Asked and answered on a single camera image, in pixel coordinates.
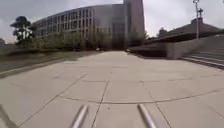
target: paved ground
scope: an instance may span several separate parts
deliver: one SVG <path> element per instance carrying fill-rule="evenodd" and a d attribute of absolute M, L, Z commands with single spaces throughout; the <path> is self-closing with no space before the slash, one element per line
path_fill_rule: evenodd
<path fill-rule="evenodd" d="M 97 53 L 98 52 L 40 52 L 26 54 L 14 53 L 14 55 L 0 55 L 0 73 L 34 64 L 40 64 L 64 58 L 67 59 L 70 57 L 76 59 L 79 57 L 93 55 Z"/>
<path fill-rule="evenodd" d="M 21 128 L 69 128 L 82 104 L 83 128 L 145 128 L 138 103 L 159 128 L 223 128 L 223 78 L 185 61 L 107 52 L 1 79 L 0 104 Z"/>

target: street lamp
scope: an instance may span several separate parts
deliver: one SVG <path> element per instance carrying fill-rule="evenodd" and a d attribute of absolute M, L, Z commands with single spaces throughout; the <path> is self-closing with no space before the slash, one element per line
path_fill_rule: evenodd
<path fill-rule="evenodd" d="M 193 0 L 193 3 L 195 3 L 195 7 L 196 7 L 196 18 L 197 18 L 197 33 L 196 33 L 196 38 L 199 39 L 199 21 L 198 21 L 198 3 L 199 3 L 199 0 Z"/>

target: tree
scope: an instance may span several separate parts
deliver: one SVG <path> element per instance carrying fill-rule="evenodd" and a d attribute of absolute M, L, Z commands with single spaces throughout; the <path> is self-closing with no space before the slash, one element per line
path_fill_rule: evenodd
<path fill-rule="evenodd" d="M 34 37 L 35 27 L 24 16 L 17 17 L 10 26 L 15 28 L 13 35 L 17 37 L 18 44 L 23 44 Z"/>
<path fill-rule="evenodd" d="M 168 33 L 167 30 L 165 30 L 163 27 L 159 30 L 159 33 L 157 34 L 158 37 L 164 37 Z"/>

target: tall building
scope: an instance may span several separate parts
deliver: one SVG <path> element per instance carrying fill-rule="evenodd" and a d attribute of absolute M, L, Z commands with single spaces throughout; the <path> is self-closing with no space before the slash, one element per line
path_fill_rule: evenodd
<path fill-rule="evenodd" d="M 36 36 L 46 37 L 58 33 L 78 33 L 83 41 L 89 34 L 104 33 L 114 42 L 129 41 L 132 36 L 143 38 L 144 12 L 142 0 L 124 0 L 123 4 L 96 5 L 61 12 L 33 23 Z"/>

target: sky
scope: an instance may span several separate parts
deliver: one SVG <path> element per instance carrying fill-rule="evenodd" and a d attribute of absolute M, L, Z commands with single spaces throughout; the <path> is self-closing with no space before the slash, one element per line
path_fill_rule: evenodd
<path fill-rule="evenodd" d="M 65 10 L 98 4 L 116 4 L 123 0 L 0 0 L 0 38 L 15 41 L 12 35 L 17 16 L 26 16 L 35 21 Z M 149 36 L 155 36 L 161 27 L 167 30 L 178 28 L 195 18 L 193 0 L 143 0 L 145 29 Z M 204 22 L 224 28 L 223 0 L 200 0 L 204 9 Z"/>

